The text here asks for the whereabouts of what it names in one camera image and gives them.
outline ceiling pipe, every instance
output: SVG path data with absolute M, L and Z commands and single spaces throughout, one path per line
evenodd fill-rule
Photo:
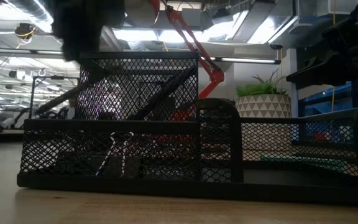
M 45 8 L 44 0 L 5 0 L 12 8 L 27 14 L 30 21 L 47 33 L 52 33 L 53 18 Z

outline black cable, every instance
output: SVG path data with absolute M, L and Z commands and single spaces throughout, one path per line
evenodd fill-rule
M 178 8 L 177 8 L 177 11 L 179 11 L 179 7 L 182 5 L 182 3 L 187 3 L 189 6 L 191 6 L 191 8 L 192 9 L 194 9 L 194 7 L 193 7 L 193 5 L 192 4 L 190 4 L 188 1 L 182 1 L 181 3 L 179 3 L 179 5 L 178 5 Z

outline white wall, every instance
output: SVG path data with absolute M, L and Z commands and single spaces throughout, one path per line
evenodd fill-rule
M 220 83 L 208 98 L 226 98 L 234 100 L 237 98 L 237 86 L 258 83 L 258 80 L 252 78 L 252 76 L 256 74 L 263 79 L 268 79 L 272 75 L 272 72 L 278 68 L 280 68 L 279 65 L 234 63 L 226 70 L 224 82 Z M 198 75 L 199 91 L 201 91 L 209 83 L 209 76 L 203 68 L 199 69 Z M 289 84 L 285 80 L 281 81 L 278 86 L 289 89 Z
M 225 72 L 225 81 L 220 83 L 208 98 L 236 99 L 237 86 L 259 83 L 258 80 L 252 78 L 256 74 L 267 80 L 276 69 L 278 69 L 278 76 L 287 76 L 296 72 L 296 50 L 288 49 L 287 56 L 283 58 L 281 65 L 233 63 Z M 199 91 L 201 91 L 209 83 L 209 76 L 203 68 L 199 68 L 198 73 Z M 291 83 L 287 82 L 285 78 L 278 83 L 277 87 L 288 90 L 288 94 L 291 95 Z M 306 98 L 328 88 L 332 88 L 332 86 L 309 86 L 298 91 L 298 99 Z
M 203 68 L 198 69 L 198 83 L 198 92 L 201 92 L 210 83 L 209 75 Z M 209 94 L 208 98 L 234 99 L 234 83 L 234 65 L 231 65 L 224 73 L 224 81 Z

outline potted plant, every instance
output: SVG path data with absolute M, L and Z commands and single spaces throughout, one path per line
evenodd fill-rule
M 236 108 L 243 118 L 291 118 L 291 99 L 286 90 L 277 88 L 285 77 L 276 76 L 277 70 L 268 80 L 258 75 L 259 84 L 238 86 Z

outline white geometric planter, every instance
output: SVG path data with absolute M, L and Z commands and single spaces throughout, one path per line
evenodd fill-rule
M 242 118 L 291 118 L 291 98 L 283 95 L 243 96 L 236 108 Z

